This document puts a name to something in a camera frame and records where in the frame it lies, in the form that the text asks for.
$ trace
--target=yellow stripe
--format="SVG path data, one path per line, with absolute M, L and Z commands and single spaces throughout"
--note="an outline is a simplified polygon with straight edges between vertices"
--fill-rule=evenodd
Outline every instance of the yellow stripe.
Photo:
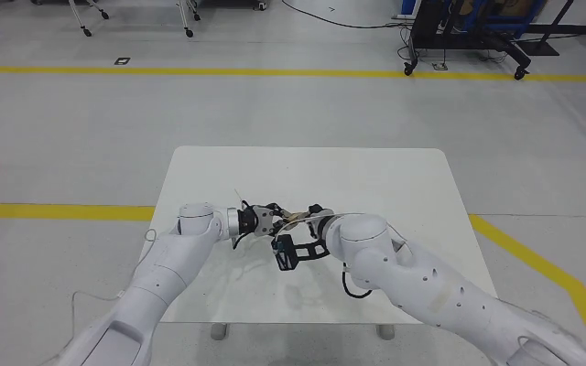
M 51 219 L 51 220 L 100 220 L 100 221 L 150 221 L 155 208 L 152 206 L 92 206 L 92 205 L 42 205 L 0 203 L 0 219 Z M 570 274 L 548 262 L 477 215 L 469 215 L 473 228 L 501 246 L 525 264 L 563 287 L 570 294 L 582 321 L 586 324 L 586 287 Z
M 582 321 L 586 324 L 586 287 L 577 278 L 565 273 L 561 268 L 548 262 L 541 255 L 500 231 L 480 216 L 469 215 L 469 217 L 472 227 L 480 234 L 568 291 Z
M 0 73 L 15 74 L 84 74 L 84 75 L 183 75 L 183 76 L 298 76 L 322 78 L 406 78 L 403 71 L 391 70 L 287 70 L 287 69 L 191 69 L 191 68 L 86 68 L 0 66 Z M 481 72 L 428 72 L 416 71 L 410 78 L 512 81 L 513 75 Z M 524 81 L 586 82 L 586 75 L 526 75 Z
M 0 204 L 0 219 L 150 221 L 152 206 Z

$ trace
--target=black cable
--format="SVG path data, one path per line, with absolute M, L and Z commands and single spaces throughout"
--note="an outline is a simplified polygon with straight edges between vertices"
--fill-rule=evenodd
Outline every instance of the black cable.
M 287 5 L 291 9 L 296 10 L 296 11 L 299 11 L 300 13 L 305 14 L 306 16 L 312 16 L 312 17 L 315 17 L 316 19 L 322 20 L 322 21 L 324 21 L 326 23 L 330 23 L 330 24 L 333 24 L 335 26 L 340 26 L 340 27 L 355 28 L 355 29 L 379 29 L 379 28 L 398 27 L 398 26 L 401 26 L 401 25 L 404 25 L 405 24 L 405 23 L 386 23 L 383 26 L 351 26 L 351 25 L 348 25 L 348 24 L 334 22 L 333 20 L 329 20 L 329 19 L 326 19 L 326 18 L 321 17 L 321 16 L 316 16 L 315 14 L 308 13 L 308 12 L 303 11 L 301 9 L 297 9 L 293 5 L 291 5 L 288 2 L 286 2 L 285 0 L 281 0 L 281 1 L 283 2 L 283 4 Z
M 557 36 L 557 37 L 550 37 L 548 39 L 560 39 L 560 38 L 574 38 L 574 37 L 579 37 L 579 36 L 584 36 L 584 35 L 569 35 L 569 36 Z M 511 41 L 511 43 L 518 43 L 518 42 L 530 42 L 533 40 L 541 40 L 541 38 L 531 38 L 531 39 L 514 39 Z
M 505 62 L 505 59 L 507 58 L 507 56 L 508 56 L 508 54 L 505 53 L 503 56 L 491 57 L 491 50 L 486 49 L 486 57 L 481 56 L 478 59 L 482 62 L 491 61 L 494 63 L 503 63 L 503 62 Z
M 344 291 L 346 291 L 346 294 L 349 297 L 353 297 L 353 298 L 365 298 L 367 296 L 369 296 L 370 294 L 373 293 L 373 290 L 368 290 L 365 293 L 363 293 L 362 295 L 355 295 L 353 293 L 350 292 L 350 290 L 348 289 L 348 286 L 346 285 L 346 262 L 344 262 L 344 269 L 342 271 L 342 285 L 344 286 Z
M 244 234 L 240 235 L 238 237 L 238 239 L 236 239 L 236 241 L 232 245 L 232 249 L 233 250 L 236 249 L 236 247 L 238 246 L 238 243 L 240 243 L 240 241 L 242 239 L 244 239 L 246 236 L 248 236 L 248 235 L 252 234 L 253 232 L 255 232 L 256 231 L 256 228 L 258 227 L 258 216 L 256 216 L 255 210 L 252 207 L 250 207 L 250 205 L 248 204 L 248 202 L 246 202 L 245 200 L 242 200 L 242 204 L 245 205 L 247 209 L 250 209 L 253 212 L 253 214 L 255 215 L 255 227 L 251 231 L 245 232 Z

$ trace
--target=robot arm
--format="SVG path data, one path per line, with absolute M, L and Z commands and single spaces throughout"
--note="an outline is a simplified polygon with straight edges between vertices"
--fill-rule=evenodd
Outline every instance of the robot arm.
M 392 240 L 379 216 L 342 217 L 325 238 L 358 287 L 382 290 L 413 318 L 459 335 L 498 365 L 586 365 L 577 338 L 486 294 L 425 247 Z
M 177 227 L 153 243 L 118 303 L 76 337 L 57 364 L 147 366 L 157 323 L 195 279 L 213 245 L 232 239 L 236 249 L 253 233 L 274 238 L 281 271 L 331 253 L 347 265 L 357 286 L 382 290 L 413 318 L 459 335 L 498 365 L 586 365 L 586 349 L 577 338 L 547 318 L 484 293 L 425 247 L 393 240 L 379 216 L 335 215 L 319 205 L 290 213 L 276 203 L 243 204 L 242 210 L 208 204 L 181 208 Z M 294 244 L 281 233 L 299 222 L 308 224 L 315 242 Z
M 213 245 L 239 231 L 236 209 L 182 207 L 177 227 L 153 242 L 124 295 L 73 340 L 57 364 L 147 366 L 153 333 L 168 306 L 198 275 Z

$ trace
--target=wire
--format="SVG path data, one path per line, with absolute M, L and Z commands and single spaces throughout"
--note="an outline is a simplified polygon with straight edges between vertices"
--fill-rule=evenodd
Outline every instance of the wire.
M 557 36 L 557 37 L 549 37 L 548 40 L 550 39 L 562 39 L 562 38 L 574 38 L 574 37 L 579 37 L 579 36 L 584 36 L 581 34 L 574 34 L 574 35 L 568 35 L 568 36 Z M 511 41 L 511 43 L 519 43 L 519 42 L 530 42 L 530 41 L 534 41 L 534 40 L 541 40 L 542 38 L 531 38 L 531 39 L 514 39 Z
M 290 7 L 293 10 L 296 10 L 296 11 L 300 12 L 301 14 L 305 14 L 306 16 L 315 17 L 316 19 L 319 19 L 319 20 L 324 21 L 326 23 L 330 23 L 330 24 L 333 24 L 335 26 L 340 26 L 340 27 L 347 27 L 347 28 L 354 28 L 354 29 L 379 29 L 379 28 L 393 28 L 393 27 L 398 27 L 398 26 L 401 26 L 401 25 L 406 24 L 406 23 L 386 23 L 383 26 L 351 26 L 351 25 L 348 25 L 348 24 L 334 22 L 333 20 L 329 20 L 329 19 L 326 19 L 326 18 L 321 17 L 321 16 L 316 16 L 315 14 L 308 13 L 308 12 L 303 11 L 301 9 L 297 9 L 293 5 L 291 5 L 288 2 L 286 2 L 285 0 L 281 0 L 281 1 L 283 2 L 283 4 L 287 5 L 288 7 Z
M 241 199 L 241 200 L 240 200 L 240 202 L 241 202 L 243 205 L 245 205 L 247 209 L 250 209 L 250 210 L 253 212 L 253 214 L 255 215 L 255 227 L 254 227 L 254 228 L 253 228 L 251 231 L 248 231 L 248 232 L 246 232 L 246 233 L 244 233 L 244 234 L 240 235 L 240 236 L 238 237 L 238 239 L 236 239 L 236 241 L 235 241 L 235 242 L 234 242 L 234 244 L 232 245 L 232 249 L 233 249 L 233 250 L 236 250 L 236 247 L 238 246 L 238 244 L 240 243 L 240 241 L 241 241 L 242 239 L 244 239 L 246 236 L 248 236 L 248 235 L 250 235 L 250 234 L 252 234 L 253 232 L 255 232 L 255 231 L 256 231 L 256 228 L 258 227 L 258 222 L 259 222 L 259 219 L 258 219 L 258 216 L 256 215 L 256 212 L 255 212 L 255 210 L 254 210 L 252 207 L 250 207 L 250 205 L 248 204 L 248 202 L 246 202 L 246 201 L 245 201 L 245 200 L 243 200 L 243 199 Z
M 148 239 L 147 235 L 153 232 L 155 234 L 153 239 Z M 59 350 L 59 352 L 55 353 L 53 356 L 51 356 L 50 358 L 42 361 L 41 363 L 39 363 L 37 366 L 43 366 L 44 364 L 56 360 L 57 358 L 59 358 L 61 356 L 61 353 L 67 349 L 69 347 L 69 345 L 71 344 L 71 342 L 73 341 L 73 339 L 75 338 L 75 297 L 78 294 L 82 294 L 82 295 L 86 295 L 89 297 L 93 297 L 97 300 L 102 300 L 102 301 L 115 301 L 118 300 L 120 297 L 122 297 L 122 295 L 126 292 L 126 290 L 128 289 L 128 287 L 130 287 L 130 284 L 132 284 L 132 280 L 135 277 L 135 273 L 136 273 L 136 269 L 138 268 L 138 266 L 143 263 L 143 261 L 145 260 L 145 258 L 147 258 L 148 254 L 150 253 L 151 249 L 153 249 L 153 246 L 155 246 L 155 241 L 157 240 L 157 231 L 155 229 L 148 229 L 145 232 L 145 241 L 150 242 L 150 246 L 148 247 L 148 250 L 146 251 L 145 255 L 143 255 L 143 257 L 140 259 L 140 261 L 138 261 L 138 263 L 135 265 L 135 268 L 133 268 L 132 273 L 130 274 L 130 279 L 128 280 L 127 285 L 124 287 L 124 290 L 120 291 L 118 293 L 118 295 L 116 295 L 115 297 L 102 297 L 102 296 L 97 296 L 94 294 L 90 294 L 88 292 L 82 291 L 82 290 L 76 290 L 75 292 L 73 292 L 73 294 L 71 295 L 71 336 L 69 338 L 69 340 L 67 341 L 67 343 L 65 343 L 65 346 L 61 347 L 61 349 Z
M 404 59 L 405 61 L 411 61 L 411 58 L 406 58 L 406 57 L 403 57 L 403 56 L 401 55 L 401 51 L 402 51 L 403 49 L 405 49 L 405 48 L 409 48 L 409 45 L 408 45 L 408 43 L 407 43 L 407 39 L 406 39 L 406 36 L 407 36 L 407 35 L 404 35 L 404 34 L 403 34 L 403 31 L 404 31 L 404 30 L 406 30 L 406 31 L 410 31 L 410 30 L 411 30 L 411 29 L 409 29 L 409 26 L 410 26 L 410 25 L 408 25 L 408 24 L 404 24 L 404 25 L 401 25 L 401 26 L 399 26 L 399 27 L 398 27 L 398 28 L 400 29 L 400 30 L 399 30 L 399 36 L 401 37 L 401 40 L 403 41 L 403 44 L 404 44 L 405 46 L 403 46 L 402 48 L 399 48 L 399 49 L 396 51 L 396 54 L 398 55 L 398 57 L 399 57 L 399 58 L 401 58 L 401 59 Z M 416 57 L 416 58 L 419 58 L 419 51 L 417 51 L 417 50 L 415 50 L 415 57 Z
M 344 291 L 346 292 L 346 295 L 348 295 L 349 297 L 352 297 L 352 298 L 365 298 L 373 293 L 373 290 L 368 290 L 361 295 L 356 295 L 356 294 L 351 293 L 350 290 L 348 289 L 348 286 L 346 285 L 346 268 L 347 268 L 346 262 L 344 262 L 343 265 L 344 265 L 344 268 L 342 270 L 342 285 L 344 286 Z

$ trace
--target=gray floor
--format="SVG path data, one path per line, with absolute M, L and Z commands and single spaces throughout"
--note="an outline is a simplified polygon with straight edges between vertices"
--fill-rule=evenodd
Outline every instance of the gray floor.
M 396 29 L 322 24 L 273 1 L 265 12 L 209 6 L 182 33 L 167 4 L 103 0 L 112 17 L 67 6 L 0 4 L 0 65 L 402 70 Z M 390 20 L 383 0 L 295 5 L 353 24 Z M 328 6 L 336 10 L 330 12 Z M 583 38 L 552 42 L 535 73 L 583 73 Z M 430 53 L 422 70 L 441 53 Z M 448 52 L 450 71 L 510 72 L 512 63 Z M 586 84 L 186 76 L 0 74 L 0 202 L 154 205 L 179 145 L 437 147 L 470 213 L 586 281 Z M 36 365 L 70 332 L 75 289 L 115 294 L 138 256 L 145 222 L 0 221 L 0 363 Z M 562 288 L 478 236 L 499 296 L 550 315 L 586 339 Z M 109 304 L 83 299 L 79 327 Z M 163 324 L 153 365 L 488 364 L 444 331 L 369 327 Z

